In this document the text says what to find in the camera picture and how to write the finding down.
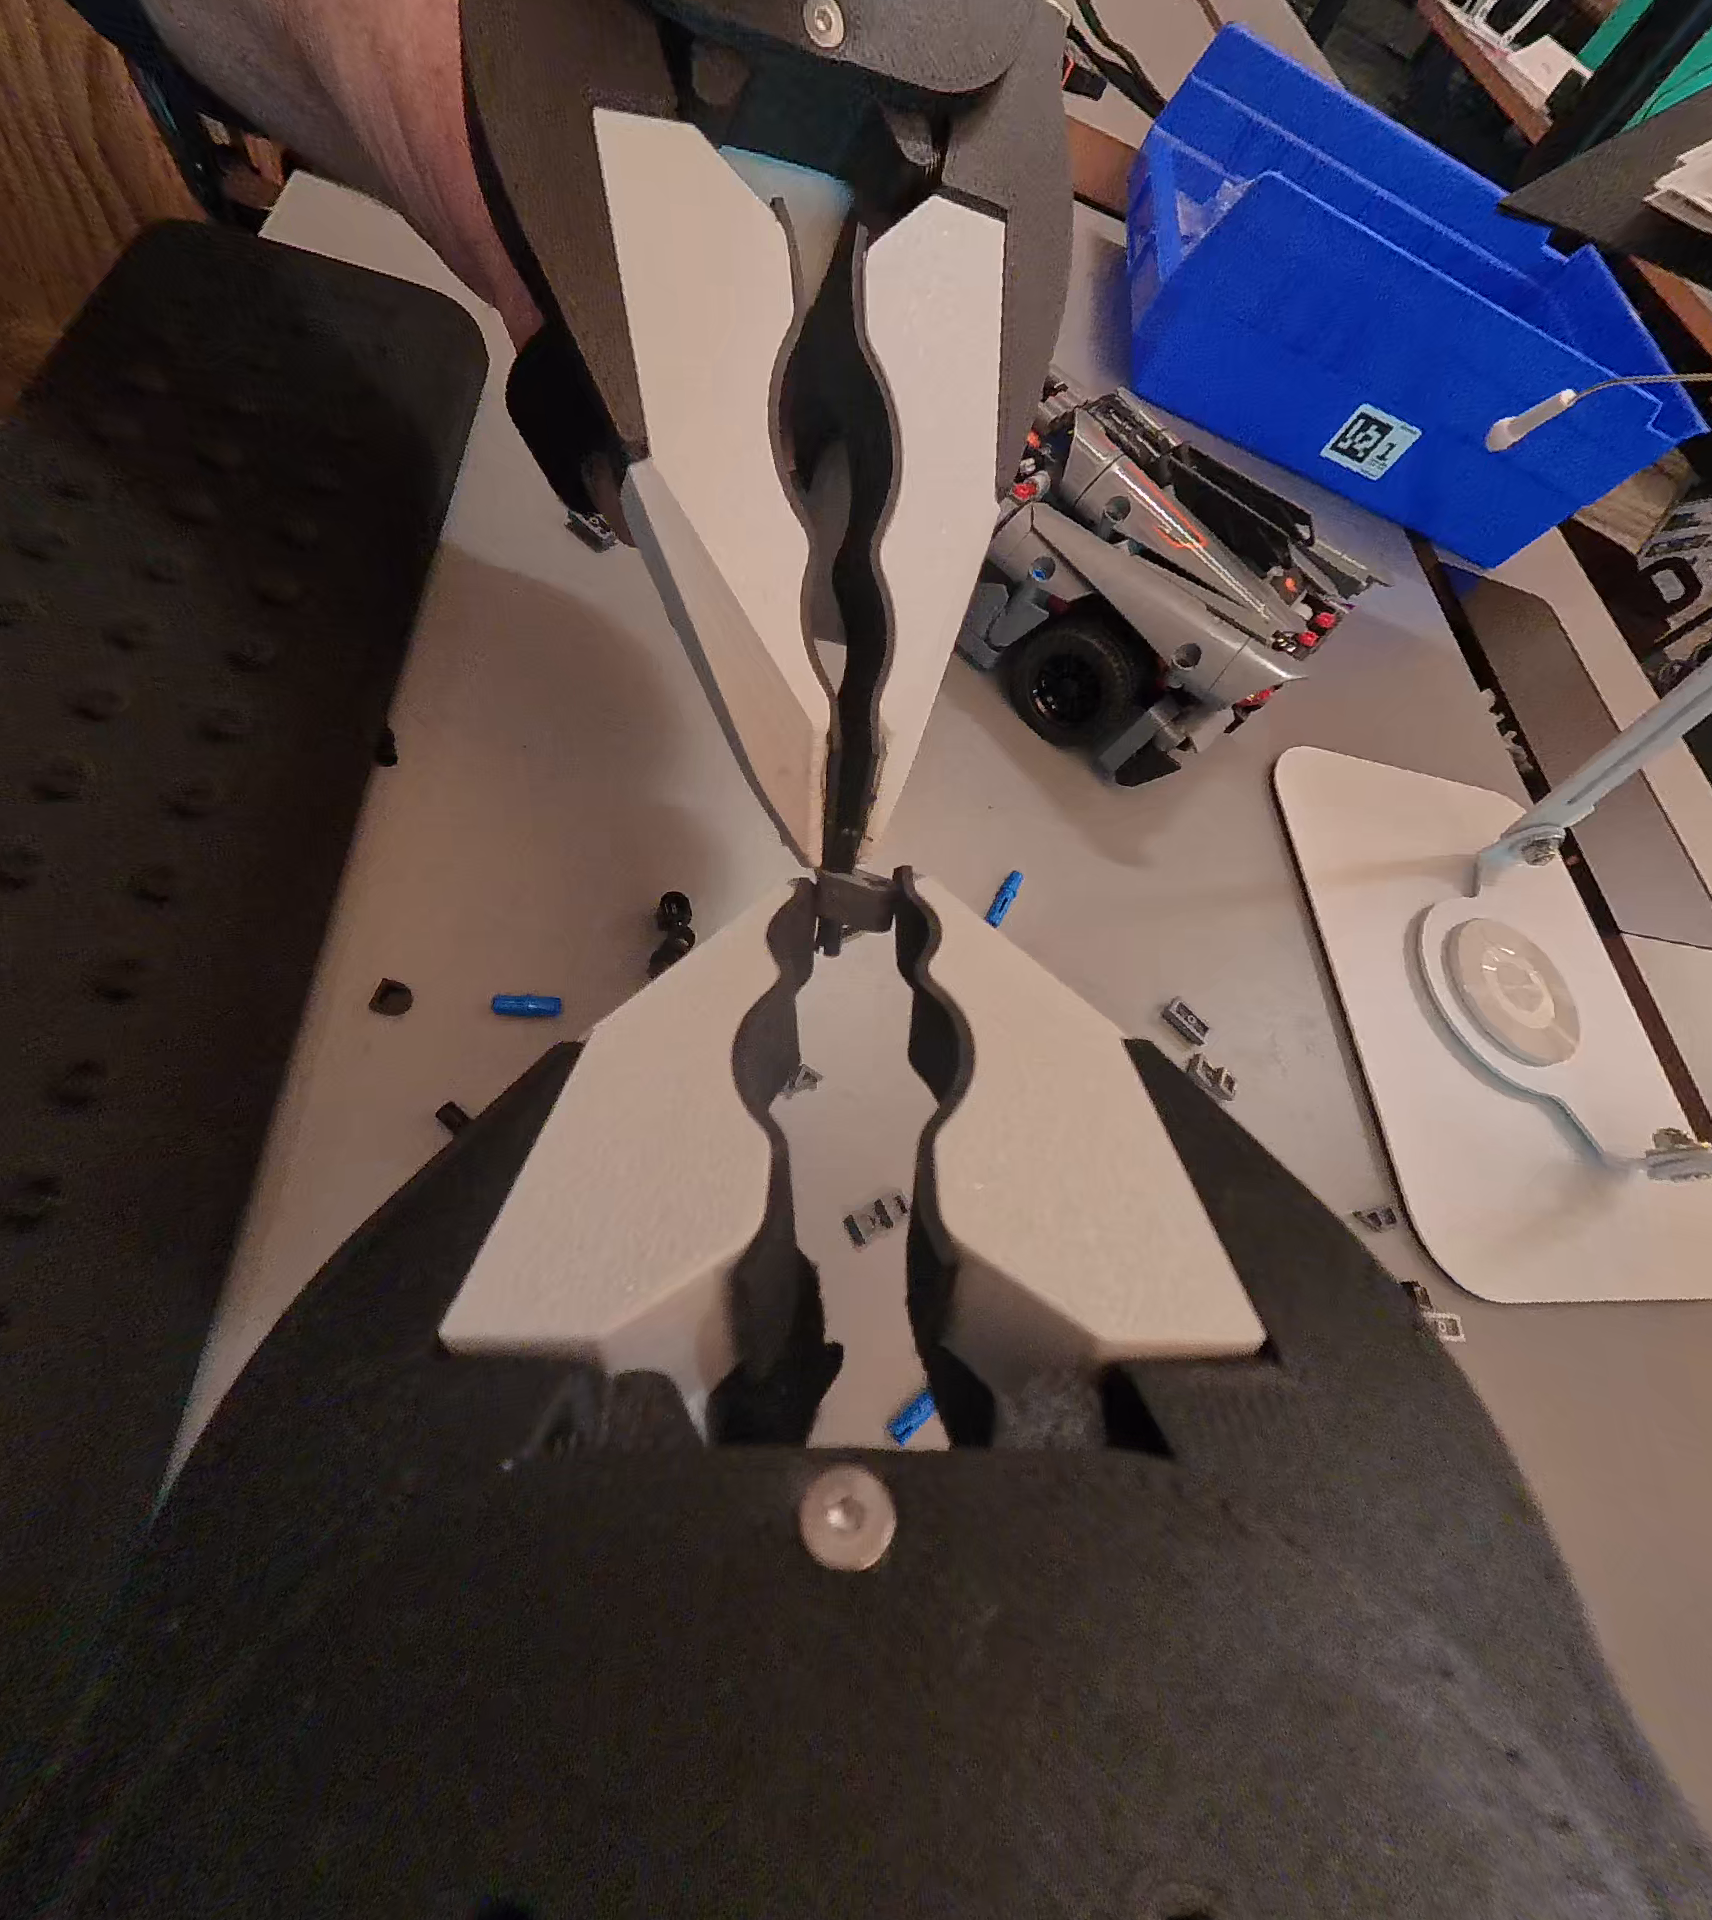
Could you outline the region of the blue storage bin with tag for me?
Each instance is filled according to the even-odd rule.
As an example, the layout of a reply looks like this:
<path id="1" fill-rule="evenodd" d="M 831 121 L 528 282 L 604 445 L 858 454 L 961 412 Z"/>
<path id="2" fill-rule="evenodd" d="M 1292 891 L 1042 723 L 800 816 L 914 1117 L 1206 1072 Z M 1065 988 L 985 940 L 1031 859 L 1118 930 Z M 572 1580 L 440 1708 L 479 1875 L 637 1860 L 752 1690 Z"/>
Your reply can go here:
<path id="1" fill-rule="evenodd" d="M 1497 566 L 1704 437 L 1683 383 L 1589 251 L 1506 216 L 1487 179 L 1422 198 L 1266 169 L 1251 212 L 1261 321 L 1224 439 Z"/>

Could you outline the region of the silver metal plate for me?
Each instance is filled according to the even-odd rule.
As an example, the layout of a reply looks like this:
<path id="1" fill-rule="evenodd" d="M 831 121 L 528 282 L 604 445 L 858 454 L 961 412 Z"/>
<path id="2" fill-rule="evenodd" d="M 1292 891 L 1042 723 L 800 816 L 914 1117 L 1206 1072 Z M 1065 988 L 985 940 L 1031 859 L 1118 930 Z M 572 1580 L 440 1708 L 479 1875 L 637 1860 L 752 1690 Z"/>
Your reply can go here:
<path id="1" fill-rule="evenodd" d="M 1620 733 L 1613 705 L 1548 600 L 1537 600 L 1528 693 L 1532 714 L 1518 714 L 1518 724 L 1548 787 L 1569 778 Z M 1605 794 L 1574 821 L 1574 842 L 1615 930 L 1712 953 L 1709 879 L 1673 825 L 1647 772 L 1631 772 Z"/>

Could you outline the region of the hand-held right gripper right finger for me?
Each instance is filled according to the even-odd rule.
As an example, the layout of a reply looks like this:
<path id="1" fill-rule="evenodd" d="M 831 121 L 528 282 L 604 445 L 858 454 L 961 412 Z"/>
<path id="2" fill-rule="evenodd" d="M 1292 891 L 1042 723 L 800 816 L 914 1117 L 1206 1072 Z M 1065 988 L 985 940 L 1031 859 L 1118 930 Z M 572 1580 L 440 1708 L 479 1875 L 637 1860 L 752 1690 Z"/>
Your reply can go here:
<path id="1" fill-rule="evenodd" d="M 892 953 L 931 1097 L 906 1274 L 941 1429 L 998 1429 L 1118 1363 L 1261 1356 L 1264 1317 L 1128 1033 L 910 868 Z"/>

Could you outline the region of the person's left hand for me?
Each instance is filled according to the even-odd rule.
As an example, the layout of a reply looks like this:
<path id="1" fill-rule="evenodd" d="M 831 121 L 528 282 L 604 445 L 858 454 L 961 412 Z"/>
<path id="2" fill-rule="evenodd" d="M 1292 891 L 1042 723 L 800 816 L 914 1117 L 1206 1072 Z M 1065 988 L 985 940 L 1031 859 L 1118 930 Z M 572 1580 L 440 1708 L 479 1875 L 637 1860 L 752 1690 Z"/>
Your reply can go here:
<path id="1" fill-rule="evenodd" d="M 350 0 L 331 28 L 331 96 L 372 195 L 528 346 L 535 295 L 489 216 L 464 121 L 459 5 Z"/>

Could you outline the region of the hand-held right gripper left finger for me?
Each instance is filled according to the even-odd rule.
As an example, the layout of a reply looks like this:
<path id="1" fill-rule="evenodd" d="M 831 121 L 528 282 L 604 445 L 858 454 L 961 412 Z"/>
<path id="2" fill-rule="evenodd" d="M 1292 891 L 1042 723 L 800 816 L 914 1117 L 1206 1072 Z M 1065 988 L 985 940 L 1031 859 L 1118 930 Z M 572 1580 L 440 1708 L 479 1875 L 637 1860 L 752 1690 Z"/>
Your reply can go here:
<path id="1" fill-rule="evenodd" d="M 709 1431 L 812 1431 L 821 1274 L 772 1112 L 821 887 L 772 887 L 598 1020 L 440 1317 L 451 1356 L 667 1377 Z"/>

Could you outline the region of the wooden pillar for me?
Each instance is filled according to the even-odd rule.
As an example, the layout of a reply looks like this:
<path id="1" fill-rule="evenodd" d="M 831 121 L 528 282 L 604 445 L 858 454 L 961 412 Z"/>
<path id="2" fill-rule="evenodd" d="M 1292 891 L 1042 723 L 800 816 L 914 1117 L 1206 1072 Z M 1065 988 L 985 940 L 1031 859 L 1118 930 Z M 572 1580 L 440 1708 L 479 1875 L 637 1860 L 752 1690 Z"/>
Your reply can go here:
<path id="1" fill-rule="evenodd" d="M 0 409 L 155 222 L 197 222 L 120 59 L 67 5 L 0 0 Z"/>

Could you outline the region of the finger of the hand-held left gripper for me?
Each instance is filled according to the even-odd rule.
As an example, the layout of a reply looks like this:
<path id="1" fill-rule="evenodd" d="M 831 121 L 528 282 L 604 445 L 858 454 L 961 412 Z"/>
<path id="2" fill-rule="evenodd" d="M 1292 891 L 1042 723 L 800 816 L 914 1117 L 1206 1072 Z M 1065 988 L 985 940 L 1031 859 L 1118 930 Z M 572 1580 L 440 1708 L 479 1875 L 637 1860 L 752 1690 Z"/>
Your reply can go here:
<path id="1" fill-rule="evenodd" d="M 885 834 L 998 508 L 1006 224 L 930 198 L 852 251 L 852 530 L 835 803 Z"/>
<path id="2" fill-rule="evenodd" d="M 780 383 L 852 185 L 717 151 L 686 121 L 594 109 L 594 135 L 646 417 L 621 508 L 754 798 L 821 868 L 831 693 Z"/>

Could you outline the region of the grey lego car model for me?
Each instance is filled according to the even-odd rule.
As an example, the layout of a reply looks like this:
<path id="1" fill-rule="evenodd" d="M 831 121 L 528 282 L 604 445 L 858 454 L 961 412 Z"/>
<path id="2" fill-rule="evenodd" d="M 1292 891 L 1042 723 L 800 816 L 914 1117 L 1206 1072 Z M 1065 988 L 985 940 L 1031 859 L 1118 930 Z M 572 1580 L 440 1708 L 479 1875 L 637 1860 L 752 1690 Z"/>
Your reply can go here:
<path id="1" fill-rule="evenodd" d="M 956 653 L 1112 787 L 1180 774 L 1391 575 L 1308 508 L 1050 368 Z"/>

